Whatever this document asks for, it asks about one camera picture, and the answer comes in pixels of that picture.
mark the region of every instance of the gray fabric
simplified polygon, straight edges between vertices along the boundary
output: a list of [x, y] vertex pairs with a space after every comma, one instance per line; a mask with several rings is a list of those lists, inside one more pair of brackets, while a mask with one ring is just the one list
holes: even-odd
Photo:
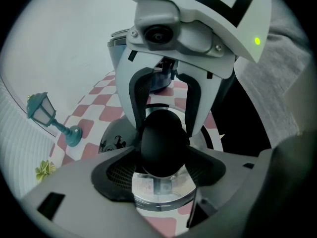
[[298, 132], [283, 94], [311, 58], [308, 38], [295, 15], [283, 0], [272, 0], [269, 35], [259, 63], [239, 58], [235, 64], [237, 78], [258, 111], [272, 147]]

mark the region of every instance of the toy street lamp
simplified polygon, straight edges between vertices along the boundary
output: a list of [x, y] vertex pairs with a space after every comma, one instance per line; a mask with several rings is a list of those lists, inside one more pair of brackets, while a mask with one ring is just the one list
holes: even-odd
[[37, 93], [28, 96], [27, 117], [45, 127], [54, 125], [58, 130], [65, 134], [67, 145], [71, 147], [76, 146], [83, 134], [82, 129], [78, 126], [72, 126], [71, 128], [65, 127], [56, 121], [55, 115], [56, 110], [51, 105], [47, 93]]

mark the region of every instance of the screw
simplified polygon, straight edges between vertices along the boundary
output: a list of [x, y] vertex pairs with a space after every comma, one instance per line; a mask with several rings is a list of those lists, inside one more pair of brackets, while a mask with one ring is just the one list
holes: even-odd
[[113, 151], [114, 148], [111, 145], [106, 146], [106, 152]]
[[132, 33], [131, 33], [131, 36], [132, 36], [133, 38], [138, 37], [138, 35], [139, 35], [139, 33], [138, 33], [137, 31], [132, 31]]
[[221, 46], [221, 45], [216, 45], [216, 49], [217, 49], [218, 51], [221, 51], [221, 50], [222, 50], [222, 46]]

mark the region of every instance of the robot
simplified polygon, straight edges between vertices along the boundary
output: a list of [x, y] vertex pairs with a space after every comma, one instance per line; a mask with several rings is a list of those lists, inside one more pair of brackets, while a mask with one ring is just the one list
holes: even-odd
[[[278, 210], [268, 203], [286, 199], [307, 175], [309, 165], [296, 172], [285, 166], [290, 158], [310, 156], [316, 134], [288, 139], [258, 158], [194, 148], [189, 138], [200, 132], [236, 57], [259, 61], [271, 1], [134, 1], [134, 26], [115, 65], [120, 102], [137, 132], [134, 143], [58, 169], [23, 199], [22, 207], [53, 237], [161, 237], [136, 211], [133, 174], [141, 167], [165, 178], [185, 166], [196, 189], [189, 231], [180, 236], [247, 236], [261, 225], [259, 213]], [[152, 78], [167, 69], [188, 85], [186, 131], [168, 109], [146, 114]], [[166, 131], [164, 123], [171, 129]]]

